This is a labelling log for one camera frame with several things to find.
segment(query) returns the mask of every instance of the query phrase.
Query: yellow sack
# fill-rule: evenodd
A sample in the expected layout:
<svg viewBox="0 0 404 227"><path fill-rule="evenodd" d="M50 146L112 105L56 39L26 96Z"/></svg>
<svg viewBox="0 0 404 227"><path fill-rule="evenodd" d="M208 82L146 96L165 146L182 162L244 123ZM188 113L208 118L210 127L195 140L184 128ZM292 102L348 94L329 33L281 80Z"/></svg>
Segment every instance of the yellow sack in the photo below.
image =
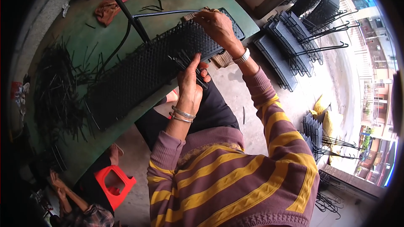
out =
<svg viewBox="0 0 404 227"><path fill-rule="evenodd" d="M318 115L321 115L323 111L328 108L331 104L331 98L329 95L321 95L320 99L314 105L314 110L317 112Z"/></svg>
<svg viewBox="0 0 404 227"><path fill-rule="evenodd" d="M334 139L338 138L341 134L341 123L343 119L344 115L327 110L323 121L323 132L325 132L323 135Z"/></svg>

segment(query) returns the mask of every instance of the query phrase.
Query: railing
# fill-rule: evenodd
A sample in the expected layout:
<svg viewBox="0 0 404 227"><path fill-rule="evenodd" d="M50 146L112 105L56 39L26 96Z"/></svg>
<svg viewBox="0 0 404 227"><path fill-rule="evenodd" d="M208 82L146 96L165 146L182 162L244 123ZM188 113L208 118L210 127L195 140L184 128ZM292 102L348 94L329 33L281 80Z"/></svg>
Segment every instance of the railing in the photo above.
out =
<svg viewBox="0 0 404 227"><path fill-rule="evenodd" d="M356 11L355 5L352 0L340 0L339 9L347 10L348 12ZM345 23L349 21L350 23L356 23L357 19L354 14L350 14L341 18ZM375 93L377 88L374 84L374 67L372 64L371 54L369 52L368 46L366 44L366 39L360 27L352 27L347 31L350 37L351 47L354 53L354 60L357 66L357 72L359 75L359 84L361 92L361 102L362 102L362 120L371 122L374 124L377 121L377 116L379 114L378 107L375 107Z"/></svg>

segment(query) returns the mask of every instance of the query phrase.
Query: silver bangle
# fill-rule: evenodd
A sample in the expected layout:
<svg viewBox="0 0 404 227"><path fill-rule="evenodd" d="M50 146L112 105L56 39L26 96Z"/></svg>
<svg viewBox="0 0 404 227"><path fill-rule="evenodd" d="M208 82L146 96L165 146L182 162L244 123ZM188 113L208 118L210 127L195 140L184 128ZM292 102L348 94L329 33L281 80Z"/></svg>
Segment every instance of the silver bangle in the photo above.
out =
<svg viewBox="0 0 404 227"><path fill-rule="evenodd" d="M171 115L171 118L172 118L172 119L177 119L177 120L180 120L180 121L183 121L183 122L187 122L187 123L191 123L191 124L194 122L193 120L180 119L179 117L176 117L173 112L169 112L169 114Z"/></svg>
<svg viewBox="0 0 404 227"><path fill-rule="evenodd" d="M189 119L194 119L194 118L196 118L195 115L191 115L191 114L188 114L188 113L185 113L185 112L180 111L180 110L177 109L174 105L173 105L171 108L172 108L178 115L184 116L184 117L189 118Z"/></svg>

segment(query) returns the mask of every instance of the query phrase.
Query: person's leg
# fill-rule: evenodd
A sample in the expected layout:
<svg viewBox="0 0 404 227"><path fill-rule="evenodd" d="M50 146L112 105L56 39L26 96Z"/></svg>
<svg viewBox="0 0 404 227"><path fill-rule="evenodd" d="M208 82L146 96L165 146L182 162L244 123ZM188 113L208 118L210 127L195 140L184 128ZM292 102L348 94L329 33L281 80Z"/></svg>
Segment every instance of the person's leg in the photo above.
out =
<svg viewBox="0 0 404 227"><path fill-rule="evenodd" d="M237 118L226 104L212 79L209 82L209 88L203 91L199 111L189 128L188 134L221 126L233 127L240 130Z"/></svg>
<svg viewBox="0 0 404 227"><path fill-rule="evenodd" d="M105 151L83 174L73 191L79 196L82 196L85 200L88 200L87 203L99 204L114 215L114 210L112 209L104 190L94 176L94 173L110 165L111 159L109 151Z"/></svg>
<svg viewBox="0 0 404 227"><path fill-rule="evenodd" d="M169 121L168 118L151 108L134 123L150 151L153 151L158 134L166 129Z"/></svg>

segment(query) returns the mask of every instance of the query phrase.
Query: purple and yellow striped sweater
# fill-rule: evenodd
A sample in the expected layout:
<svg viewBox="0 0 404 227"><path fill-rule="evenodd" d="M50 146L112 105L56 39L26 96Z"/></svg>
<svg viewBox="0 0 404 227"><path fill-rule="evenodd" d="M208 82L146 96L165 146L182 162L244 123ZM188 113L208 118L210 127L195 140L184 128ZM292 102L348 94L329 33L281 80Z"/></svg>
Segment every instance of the purple and yellow striped sweater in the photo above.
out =
<svg viewBox="0 0 404 227"><path fill-rule="evenodd" d="M161 132L148 168L152 226L309 226L319 183L313 156L264 72L244 80L269 157L240 152L242 134L230 127L186 143Z"/></svg>

